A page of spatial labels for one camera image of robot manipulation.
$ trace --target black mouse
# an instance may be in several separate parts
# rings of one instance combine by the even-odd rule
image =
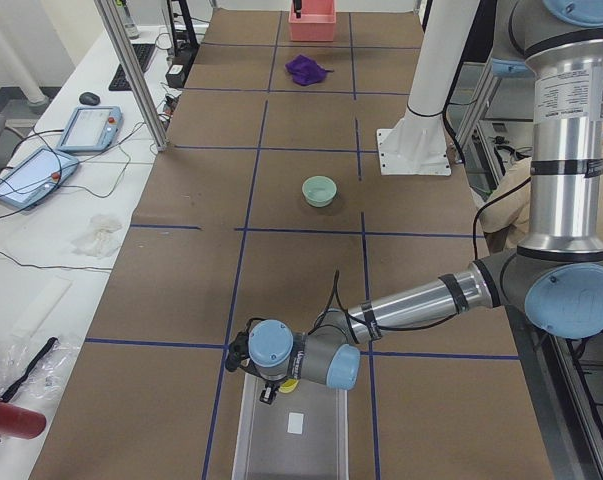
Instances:
[[[92,93],[92,92],[83,92],[81,95],[79,95],[79,102],[82,103],[83,105],[98,105],[99,103],[101,103],[101,99],[99,98],[99,96],[96,93]]]

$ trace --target red plastic container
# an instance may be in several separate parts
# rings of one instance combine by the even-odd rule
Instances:
[[[294,13],[293,3],[288,25],[293,42],[331,42],[337,25],[334,0],[303,0],[301,18]]]
[[[45,416],[25,408],[0,402],[0,434],[10,437],[34,438],[45,430]]]

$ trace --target pink bin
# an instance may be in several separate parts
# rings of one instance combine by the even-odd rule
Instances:
[[[337,25],[334,0],[303,0],[301,18],[294,13],[293,3],[288,24],[293,42],[331,42]]]

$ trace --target device screen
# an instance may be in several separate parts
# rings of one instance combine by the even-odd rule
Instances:
[[[41,150],[14,170],[5,180],[0,179],[0,196],[25,202],[41,185],[50,181],[60,170],[61,160],[50,150]]]
[[[65,139],[66,147],[86,147],[97,145],[110,116],[109,108],[88,108],[79,110],[76,120]]]

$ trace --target metal tray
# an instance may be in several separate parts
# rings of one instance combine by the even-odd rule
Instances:
[[[246,375],[232,480],[348,480],[347,393],[300,381],[272,405]]]

